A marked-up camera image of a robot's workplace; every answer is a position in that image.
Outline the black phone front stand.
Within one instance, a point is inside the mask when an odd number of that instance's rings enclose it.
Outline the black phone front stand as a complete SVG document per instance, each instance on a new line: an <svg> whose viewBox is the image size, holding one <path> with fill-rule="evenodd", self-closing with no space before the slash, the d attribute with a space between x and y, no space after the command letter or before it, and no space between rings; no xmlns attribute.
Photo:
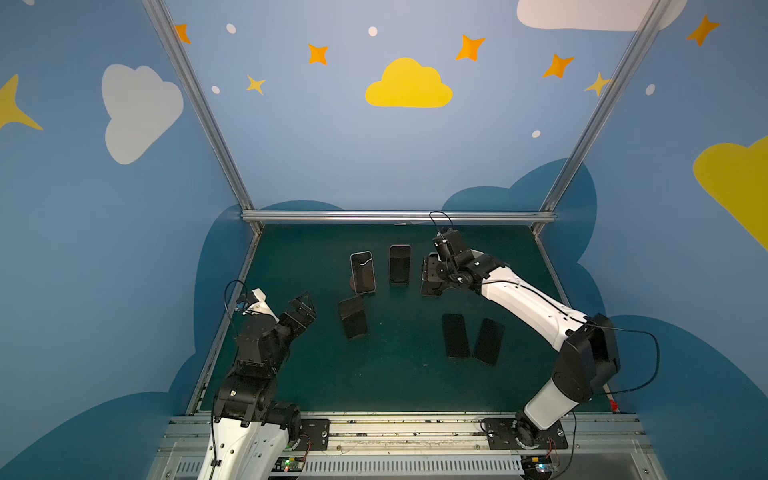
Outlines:
<svg viewBox="0 0 768 480"><path fill-rule="evenodd" d="M498 363L505 326L495 320L484 318L476 339L472 357L487 365Z"/></svg>

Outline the pink-edged phone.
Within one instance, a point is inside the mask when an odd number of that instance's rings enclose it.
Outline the pink-edged phone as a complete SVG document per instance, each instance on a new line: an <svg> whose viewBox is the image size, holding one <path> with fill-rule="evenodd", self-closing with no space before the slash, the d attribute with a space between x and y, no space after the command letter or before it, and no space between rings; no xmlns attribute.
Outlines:
<svg viewBox="0 0 768 480"><path fill-rule="evenodd" d="M407 285L410 282L411 246L391 245L389 249L389 282Z"/></svg>

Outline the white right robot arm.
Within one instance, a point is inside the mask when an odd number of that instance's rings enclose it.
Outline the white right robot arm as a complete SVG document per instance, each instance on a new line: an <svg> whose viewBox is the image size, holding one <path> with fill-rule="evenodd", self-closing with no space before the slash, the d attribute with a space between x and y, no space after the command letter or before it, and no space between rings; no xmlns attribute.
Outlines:
<svg viewBox="0 0 768 480"><path fill-rule="evenodd" d="M469 248L451 227L438 230L424 279L439 291L467 289L511 312L558 353L550 380L518 412L521 428L538 433L589 402L621 369L613 322L551 298L507 264Z"/></svg>

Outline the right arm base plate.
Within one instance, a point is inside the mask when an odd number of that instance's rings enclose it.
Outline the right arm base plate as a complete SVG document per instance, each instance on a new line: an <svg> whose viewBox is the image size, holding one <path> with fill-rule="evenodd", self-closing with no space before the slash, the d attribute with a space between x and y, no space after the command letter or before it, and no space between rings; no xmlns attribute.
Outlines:
<svg viewBox="0 0 768 480"><path fill-rule="evenodd" d="M527 420L487 417L480 421L491 450L566 449L569 444L560 421L541 430Z"/></svg>

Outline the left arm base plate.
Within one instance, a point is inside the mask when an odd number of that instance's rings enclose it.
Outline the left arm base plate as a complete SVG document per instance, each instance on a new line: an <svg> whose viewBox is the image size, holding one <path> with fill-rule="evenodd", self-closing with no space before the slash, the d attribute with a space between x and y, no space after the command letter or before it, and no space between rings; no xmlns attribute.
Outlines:
<svg viewBox="0 0 768 480"><path fill-rule="evenodd" d="M326 451L330 436L330 424L331 422L327 418L302 419L299 437L293 450Z"/></svg>

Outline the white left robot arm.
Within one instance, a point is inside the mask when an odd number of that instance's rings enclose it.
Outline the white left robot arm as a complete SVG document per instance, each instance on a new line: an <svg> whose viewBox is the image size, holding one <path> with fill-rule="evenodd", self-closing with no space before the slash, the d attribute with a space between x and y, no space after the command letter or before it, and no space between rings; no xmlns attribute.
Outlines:
<svg viewBox="0 0 768 480"><path fill-rule="evenodd" d="M267 479L300 438L298 406L275 395L291 344L316 320L312 297L303 293L277 315L255 289L244 297L242 316L234 365L214 399L200 479Z"/></svg>

